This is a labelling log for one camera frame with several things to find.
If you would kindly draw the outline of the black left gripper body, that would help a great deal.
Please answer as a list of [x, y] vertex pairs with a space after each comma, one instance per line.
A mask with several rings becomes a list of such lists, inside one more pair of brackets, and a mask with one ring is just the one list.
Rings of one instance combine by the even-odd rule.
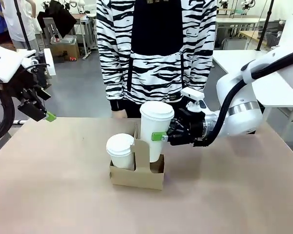
[[25, 90], [31, 89], [35, 91], [36, 87], [42, 87], [45, 91], [50, 86], [47, 83], [47, 72], [46, 69], [49, 64], [34, 64], [28, 67], [20, 66], [14, 78], [17, 81], [18, 86]]

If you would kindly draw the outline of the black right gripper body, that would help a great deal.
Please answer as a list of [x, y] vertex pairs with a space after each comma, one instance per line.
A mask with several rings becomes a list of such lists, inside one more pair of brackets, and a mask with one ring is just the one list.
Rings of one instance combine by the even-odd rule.
[[187, 108], [179, 108], [175, 117], [182, 123], [181, 131], [169, 131], [170, 135], [176, 137], [175, 143], [170, 143], [172, 146], [193, 144], [193, 147], [205, 147], [206, 143], [203, 140], [206, 133], [204, 112], [191, 112]]

